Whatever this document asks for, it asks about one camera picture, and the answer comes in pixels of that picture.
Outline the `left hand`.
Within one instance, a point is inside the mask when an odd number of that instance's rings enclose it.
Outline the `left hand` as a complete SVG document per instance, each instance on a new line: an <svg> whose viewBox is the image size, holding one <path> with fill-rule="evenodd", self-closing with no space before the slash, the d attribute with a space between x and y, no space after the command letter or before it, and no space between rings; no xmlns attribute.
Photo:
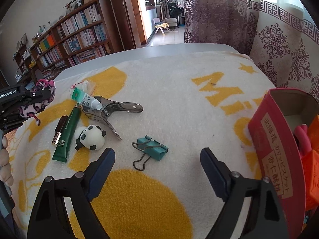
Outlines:
<svg viewBox="0 0 319 239"><path fill-rule="evenodd" d="M2 146L3 148L1 149L0 152L0 179L2 182L4 182L8 187L11 187L14 178L11 173L11 165L9 162L9 153L7 151L7 146L8 146L8 140L5 136L2 138Z"/></svg>

